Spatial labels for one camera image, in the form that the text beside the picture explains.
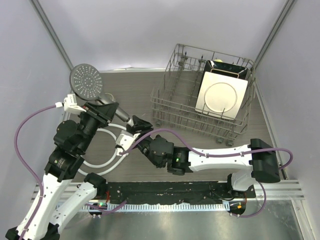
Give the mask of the grey shower head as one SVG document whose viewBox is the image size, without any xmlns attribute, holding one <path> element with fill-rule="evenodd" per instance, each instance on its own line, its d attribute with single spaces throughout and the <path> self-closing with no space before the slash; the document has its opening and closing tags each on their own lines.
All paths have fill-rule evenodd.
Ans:
<svg viewBox="0 0 320 240">
<path fill-rule="evenodd" d="M 101 73 L 90 64 L 76 65 L 70 72 L 69 83 L 72 91 L 82 100 L 99 101 L 103 104 L 114 102 L 103 91 Z"/>
</svg>

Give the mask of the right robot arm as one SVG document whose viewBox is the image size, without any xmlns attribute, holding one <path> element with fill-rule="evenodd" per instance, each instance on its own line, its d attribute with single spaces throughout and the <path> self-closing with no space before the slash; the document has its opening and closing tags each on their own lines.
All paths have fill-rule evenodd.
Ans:
<svg viewBox="0 0 320 240">
<path fill-rule="evenodd" d="M 276 152 L 259 138 L 236 148 L 200 149 L 175 146 L 157 134 L 153 125 L 137 116 L 126 129 L 138 134 L 135 148 L 157 168 L 167 168 L 173 175 L 183 176 L 209 169 L 234 169 L 227 176 L 226 193 L 233 198 L 255 183 L 278 183 L 281 180 Z"/>
</svg>

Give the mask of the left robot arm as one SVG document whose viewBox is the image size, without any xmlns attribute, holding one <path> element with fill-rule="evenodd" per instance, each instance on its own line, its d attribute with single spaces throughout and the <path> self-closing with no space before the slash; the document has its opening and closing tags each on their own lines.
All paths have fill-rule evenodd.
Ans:
<svg viewBox="0 0 320 240">
<path fill-rule="evenodd" d="M 89 173 L 81 187 L 60 208 L 57 204 L 84 162 L 93 137 L 100 128 L 112 122 L 119 104 L 98 105 L 85 103 L 80 108 L 77 123 L 62 121 L 53 138 L 56 148 L 44 168 L 42 179 L 36 176 L 39 191 L 22 222 L 7 231 L 8 240 L 58 240 L 62 231 L 78 210 L 89 200 L 102 199 L 107 192 L 107 181 L 96 173 Z"/>
</svg>

